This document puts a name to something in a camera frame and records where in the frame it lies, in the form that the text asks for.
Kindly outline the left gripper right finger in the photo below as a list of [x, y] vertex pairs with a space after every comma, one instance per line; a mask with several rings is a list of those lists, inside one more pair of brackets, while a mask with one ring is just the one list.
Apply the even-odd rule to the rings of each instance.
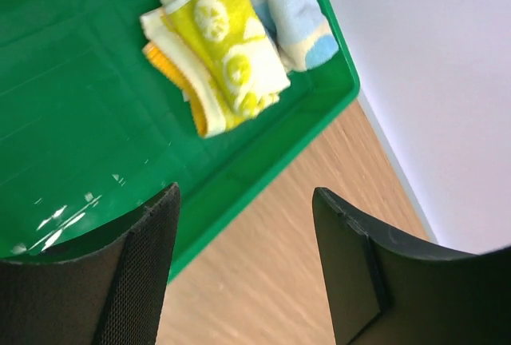
[[312, 209], [336, 343], [509, 343], [508, 248], [445, 248], [328, 188], [314, 191]]

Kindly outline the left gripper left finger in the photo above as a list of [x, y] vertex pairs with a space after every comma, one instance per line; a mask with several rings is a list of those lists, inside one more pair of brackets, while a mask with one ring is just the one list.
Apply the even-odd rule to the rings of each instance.
[[1, 261], [3, 344], [154, 344], [180, 215], [171, 184], [38, 255]]

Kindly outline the yellow green patterned towel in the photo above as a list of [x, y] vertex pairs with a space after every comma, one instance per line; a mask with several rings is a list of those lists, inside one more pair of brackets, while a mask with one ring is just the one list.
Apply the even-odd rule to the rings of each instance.
[[190, 105], [200, 137], [257, 117], [290, 86], [250, 0], [159, 0], [141, 15], [147, 60]]

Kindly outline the blue polka dot towel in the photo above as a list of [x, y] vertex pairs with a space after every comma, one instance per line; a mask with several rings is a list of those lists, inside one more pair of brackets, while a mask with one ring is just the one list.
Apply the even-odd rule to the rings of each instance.
[[286, 70], [314, 69], [339, 51], [318, 0], [251, 0], [251, 3]]

